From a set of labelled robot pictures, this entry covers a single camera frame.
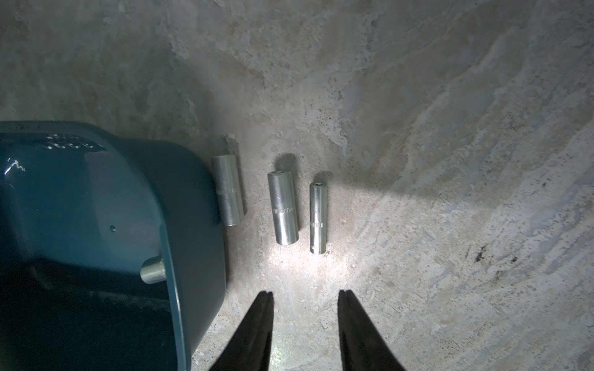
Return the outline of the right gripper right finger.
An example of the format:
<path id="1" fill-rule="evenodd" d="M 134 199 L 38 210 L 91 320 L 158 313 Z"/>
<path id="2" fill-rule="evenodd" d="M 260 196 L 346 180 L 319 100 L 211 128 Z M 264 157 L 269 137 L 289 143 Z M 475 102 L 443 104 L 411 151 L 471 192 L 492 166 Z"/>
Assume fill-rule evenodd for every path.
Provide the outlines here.
<path id="1" fill-rule="evenodd" d="M 337 303 L 343 370 L 399 370 L 399 363 L 351 290 L 341 290 Z"/>

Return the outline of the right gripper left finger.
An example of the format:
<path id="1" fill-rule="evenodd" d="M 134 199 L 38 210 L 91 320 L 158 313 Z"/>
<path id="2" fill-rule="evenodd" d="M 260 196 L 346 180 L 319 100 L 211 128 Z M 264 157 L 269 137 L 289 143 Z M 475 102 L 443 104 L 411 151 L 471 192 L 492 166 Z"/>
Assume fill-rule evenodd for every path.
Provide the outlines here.
<path id="1" fill-rule="evenodd" d="M 273 323 L 273 293 L 259 292 L 210 370 L 269 370 Z"/>

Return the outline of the silver socket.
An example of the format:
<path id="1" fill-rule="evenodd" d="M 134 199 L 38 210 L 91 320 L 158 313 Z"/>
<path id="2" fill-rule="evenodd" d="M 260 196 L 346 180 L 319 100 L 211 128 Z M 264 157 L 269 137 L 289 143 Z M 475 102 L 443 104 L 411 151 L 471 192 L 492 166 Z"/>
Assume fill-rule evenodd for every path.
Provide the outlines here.
<path id="1" fill-rule="evenodd" d="M 309 185 L 309 245 L 313 254 L 326 253 L 328 188 L 321 182 Z"/>
<path id="2" fill-rule="evenodd" d="M 235 155 L 211 158 L 222 224 L 236 226 L 244 219 L 238 164 Z"/>
<path id="3" fill-rule="evenodd" d="M 282 246 L 299 239 L 298 217 L 292 173 L 277 170 L 268 174 L 269 194 L 276 242 Z"/>

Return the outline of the teal plastic storage box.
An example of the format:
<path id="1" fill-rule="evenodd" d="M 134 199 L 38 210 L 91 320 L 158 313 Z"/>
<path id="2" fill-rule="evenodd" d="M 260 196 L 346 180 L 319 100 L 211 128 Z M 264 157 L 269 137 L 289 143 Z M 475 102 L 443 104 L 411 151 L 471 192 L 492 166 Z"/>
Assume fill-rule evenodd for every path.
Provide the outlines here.
<path id="1" fill-rule="evenodd" d="M 166 280 L 145 284 L 161 256 Z M 170 142 L 1 124 L 1 368 L 189 370 L 224 301 L 212 175 Z"/>

